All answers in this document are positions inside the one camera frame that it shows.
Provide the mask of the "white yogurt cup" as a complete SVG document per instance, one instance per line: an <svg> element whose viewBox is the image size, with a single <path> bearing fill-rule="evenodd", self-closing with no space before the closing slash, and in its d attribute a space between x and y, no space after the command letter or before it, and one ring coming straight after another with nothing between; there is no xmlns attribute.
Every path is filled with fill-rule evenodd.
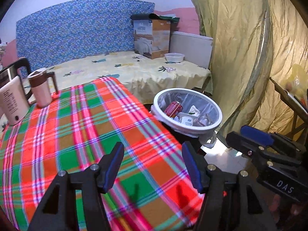
<svg viewBox="0 0 308 231"><path fill-rule="evenodd" d="M188 114L188 113L178 113L178 120L179 123L181 123L182 125L186 125L186 126L193 126L194 122L198 119L197 116L194 116L192 114Z"/></svg>

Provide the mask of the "red drink can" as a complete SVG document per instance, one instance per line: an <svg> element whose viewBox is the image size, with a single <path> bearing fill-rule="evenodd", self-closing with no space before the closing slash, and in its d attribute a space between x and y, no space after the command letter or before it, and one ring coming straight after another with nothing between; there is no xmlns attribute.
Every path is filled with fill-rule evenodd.
<svg viewBox="0 0 308 231"><path fill-rule="evenodd" d="M182 104L178 101L172 101L167 108L164 110L164 113L170 118L174 118L178 113L182 112Z"/></svg>

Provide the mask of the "clear crushed plastic bottle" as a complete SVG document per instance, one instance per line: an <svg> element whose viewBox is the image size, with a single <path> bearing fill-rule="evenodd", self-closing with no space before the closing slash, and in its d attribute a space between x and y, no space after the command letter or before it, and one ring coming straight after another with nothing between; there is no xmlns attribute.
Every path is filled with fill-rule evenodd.
<svg viewBox="0 0 308 231"><path fill-rule="evenodd" d="M205 113L205 114L200 115L200 117L198 118L198 122L202 126L210 126L216 122L216 116L211 115L210 113Z"/></svg>

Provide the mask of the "white trash bin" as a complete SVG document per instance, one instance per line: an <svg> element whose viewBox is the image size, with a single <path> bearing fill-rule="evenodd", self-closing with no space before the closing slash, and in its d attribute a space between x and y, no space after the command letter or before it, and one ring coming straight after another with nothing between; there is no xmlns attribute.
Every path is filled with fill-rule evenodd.
<svg viewBox="0 0 308 231"><path fill-rule="evenodd" d="M193 126L182 125L179 123L178 116L170 118L164 113L164 110L172 101L178 101L182 104L182 113L188 113L191 106L194 105L200 110L200 115L205 113L215 115L216 122L210 126L202 126L197 119ZM206 148L214 147L217 140L216 129L222 121L222 111L218 104L208 96L184 88L165 89L155 95L150 112L157 120L165 123L174 131L198 139L200 144Z"/></svg>

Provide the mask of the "wooden side rack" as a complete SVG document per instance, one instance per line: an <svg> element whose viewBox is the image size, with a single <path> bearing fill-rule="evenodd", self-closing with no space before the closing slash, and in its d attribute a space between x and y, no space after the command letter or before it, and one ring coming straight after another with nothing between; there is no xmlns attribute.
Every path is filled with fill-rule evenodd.
<svg viewBox="0 0 308 231"><path fill-rule="evenodd" d="M301 102L292 96L287 90L285 90L281 85L269 78L269 80L274 84L275 91L280 94L280 99L293 111L293 121L291 131L286 134L286 136L292 139L298 132L307 128L307 110L302 106ZM296 126L297 119L303 121L298 127Z"/></svg>

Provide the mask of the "red plaid tablecloth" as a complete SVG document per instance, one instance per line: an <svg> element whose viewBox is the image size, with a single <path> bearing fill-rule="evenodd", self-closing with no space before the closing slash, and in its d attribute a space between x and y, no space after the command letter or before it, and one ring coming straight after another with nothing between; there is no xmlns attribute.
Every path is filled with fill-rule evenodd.
<svg viewBox="0 0 308 231"><path fill-rule="evenodd" d="M113 230L184 230L203 197L193 188L181 145L117 79L102 77L33 105L1 137L1 207L26 230L58 171L83 171L121 142L125 153L102 196Z"/></svg>

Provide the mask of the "olive green curtain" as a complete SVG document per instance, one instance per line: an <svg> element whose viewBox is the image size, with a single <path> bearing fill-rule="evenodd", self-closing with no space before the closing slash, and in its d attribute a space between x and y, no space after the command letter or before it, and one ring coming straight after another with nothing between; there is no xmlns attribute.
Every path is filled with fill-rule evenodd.
<svg viewBox="0 0 308 231"><path fill-rule="evenodd" d="M249 125L286 134L293 112L275 83L294 64L307 68L307 26L290 0L192 0L200 33L213 39L213 99L222 110L218 135Z"/></svg>

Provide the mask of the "white panel board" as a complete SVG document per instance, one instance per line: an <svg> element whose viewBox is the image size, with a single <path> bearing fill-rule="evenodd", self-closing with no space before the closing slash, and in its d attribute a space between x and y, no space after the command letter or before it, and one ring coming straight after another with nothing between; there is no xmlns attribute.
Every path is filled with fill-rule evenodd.
<svg viewBox="0 0 308 231"><path fill-rule="evenodd" d="M175 31L170 37L170 52L184 54L184 60L209 68L213 39L191 33Z"/></svg>

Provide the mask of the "cream electric kettle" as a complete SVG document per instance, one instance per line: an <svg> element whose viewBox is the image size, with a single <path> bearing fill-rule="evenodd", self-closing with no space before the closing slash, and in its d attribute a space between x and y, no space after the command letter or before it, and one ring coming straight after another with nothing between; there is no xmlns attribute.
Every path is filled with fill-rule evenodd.
<svg viewBox="0 0 308 231"><path fill-rule="evenodd" d="M1 70L1 110L10 126L19 123L28 113L32 96L31 90L25 93L18 69L24 67L31 74L29 61L22 57Z"/></svg>

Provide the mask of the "white plastic bowl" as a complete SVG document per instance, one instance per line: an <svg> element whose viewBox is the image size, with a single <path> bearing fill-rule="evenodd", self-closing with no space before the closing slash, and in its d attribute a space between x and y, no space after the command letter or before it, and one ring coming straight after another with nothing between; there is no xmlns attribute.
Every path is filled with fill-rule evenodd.
<svg viewBox="0 0 308 231"><path fill-rule="evenodd" d="M166 61L171 63L180 63L184 61L185 57L185 55L181 53L166 53L164 56Z"/></svg>

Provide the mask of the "yellow patterned bed sheet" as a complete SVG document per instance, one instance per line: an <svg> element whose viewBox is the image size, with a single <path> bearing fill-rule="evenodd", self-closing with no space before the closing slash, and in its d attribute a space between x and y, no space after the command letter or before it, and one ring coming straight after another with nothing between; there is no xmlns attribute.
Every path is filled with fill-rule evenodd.
<svg viewBox="0 0 308 231"><path fill-rule="evenodd" d="M55 73L60 90L98 78L115 78L143 104L152 103L158 92L169 88L213 92L209 69L186 60L170 63L164 57L149 59L134 52L88 56L52 65L47 70Z"/></svg>

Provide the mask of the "pink brown lidded mug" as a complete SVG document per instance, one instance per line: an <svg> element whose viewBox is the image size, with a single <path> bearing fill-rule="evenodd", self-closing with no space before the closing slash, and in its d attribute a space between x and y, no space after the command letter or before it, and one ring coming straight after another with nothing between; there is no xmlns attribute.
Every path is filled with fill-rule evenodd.
<svg viewBox="0 0 308 231"><path fill-rule="evenodd" d="M52 79L56 94L59 93L55 72L53 71L40 68L30 73L27 78L30 83L31 92L39 108L47 107L52 102L48 78Z"/></svg>

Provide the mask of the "bedding product box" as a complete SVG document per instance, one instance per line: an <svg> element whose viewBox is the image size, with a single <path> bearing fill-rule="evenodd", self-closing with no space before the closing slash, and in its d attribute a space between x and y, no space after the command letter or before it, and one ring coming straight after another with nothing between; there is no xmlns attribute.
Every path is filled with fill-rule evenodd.
<svg viewBox="0 0 308 231"><path fill-rule="evenodd" d="M178 17L154 13L133 14L131 21L135 53L149 59L157 59L169 52L171 28L180 21Z"/></svg>

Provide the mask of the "blue floral headboard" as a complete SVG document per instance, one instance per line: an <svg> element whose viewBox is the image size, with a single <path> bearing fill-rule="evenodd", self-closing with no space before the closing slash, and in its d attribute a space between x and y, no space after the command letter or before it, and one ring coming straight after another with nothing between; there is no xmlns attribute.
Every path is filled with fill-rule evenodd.
<svg viewBox="0 0 308 231"><path fill-rule="evenodd" d="M16 23L18 57L32 71L70 60L134 49L132 14L153 13L140 0L73 0L32 13Z"/></svg>

